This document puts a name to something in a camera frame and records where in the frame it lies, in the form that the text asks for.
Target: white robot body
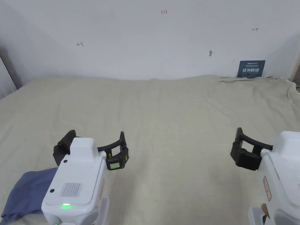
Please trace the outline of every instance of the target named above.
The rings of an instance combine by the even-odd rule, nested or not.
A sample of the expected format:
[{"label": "white robot body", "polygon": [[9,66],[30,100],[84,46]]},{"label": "white robot body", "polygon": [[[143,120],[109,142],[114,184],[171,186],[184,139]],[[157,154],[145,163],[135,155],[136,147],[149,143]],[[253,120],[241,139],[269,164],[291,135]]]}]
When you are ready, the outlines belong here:
[{"label": "white robot body", "polygon": [[106,153],[91,138],[73,139],[70,155],[61,161],[42,203],[50,225],[105,224],[109,198],[103,189]]},{"label": "white robot body", "polygon": [[[270,216],[265,225],[300,225],[300,132],[282,132],[273,150],[263,149],[260,155],[259,187]],[[251,207],[250,225],[262,225],[263,215]]]}]

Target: speaker grille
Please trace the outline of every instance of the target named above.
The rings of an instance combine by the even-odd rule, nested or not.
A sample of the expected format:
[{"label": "speaker grille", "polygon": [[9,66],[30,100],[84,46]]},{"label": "speaker grille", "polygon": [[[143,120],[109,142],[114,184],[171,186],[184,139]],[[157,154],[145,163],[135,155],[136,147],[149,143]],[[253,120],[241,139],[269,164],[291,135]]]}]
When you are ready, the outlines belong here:
[{"label": "speaker grille", "polygon": [[60,197],[76,198],[80,194],[82,183],[64,183],[60,192]]}]

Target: white wall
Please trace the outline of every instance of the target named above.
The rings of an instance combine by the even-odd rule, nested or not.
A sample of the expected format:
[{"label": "white wall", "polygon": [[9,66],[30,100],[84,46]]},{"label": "white wall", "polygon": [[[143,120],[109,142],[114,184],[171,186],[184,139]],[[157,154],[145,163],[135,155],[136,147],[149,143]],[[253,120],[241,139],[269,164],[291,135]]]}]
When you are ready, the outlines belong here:
[{"label": "white wall", "polygon": [[2,0],[0,48],[23,84],[44,75],[235,77],[240,60],[266,60],[263,76],[291,78],[299,12],[299,0]]}]

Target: beige bedsheet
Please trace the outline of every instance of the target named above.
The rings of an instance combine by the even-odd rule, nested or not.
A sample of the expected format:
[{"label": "beige bedsheet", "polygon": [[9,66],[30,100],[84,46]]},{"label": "beige bedsheet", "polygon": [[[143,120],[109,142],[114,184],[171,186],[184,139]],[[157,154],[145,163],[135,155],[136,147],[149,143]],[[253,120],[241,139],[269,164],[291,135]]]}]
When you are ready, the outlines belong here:
[{"label": "beige bedsheet", "polygon": [[[0,211],[23,173],[55,167],[71,129],[98,146],[125,132],[130,159],[110,171],[107,224],[248,224],[262,203],[256,173],[236,167],[237,127],[272,144],[300,131],[300,94],[284,79],[175,81],[39,78],[0,100]],[[46,224],[28,215],[14,224]]]}]

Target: blue cloth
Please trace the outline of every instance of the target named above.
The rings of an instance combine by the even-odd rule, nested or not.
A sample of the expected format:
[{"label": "blue cloth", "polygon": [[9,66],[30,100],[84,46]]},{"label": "blue cloth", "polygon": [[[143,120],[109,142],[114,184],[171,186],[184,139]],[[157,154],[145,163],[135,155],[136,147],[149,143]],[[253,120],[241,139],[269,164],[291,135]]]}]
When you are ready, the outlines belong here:
[{"label": "blue cloth", "polygon": [[41,214],[42,202],[57,168],[24,173],[11,190],[1,217],[5,225],[27,214]]}]

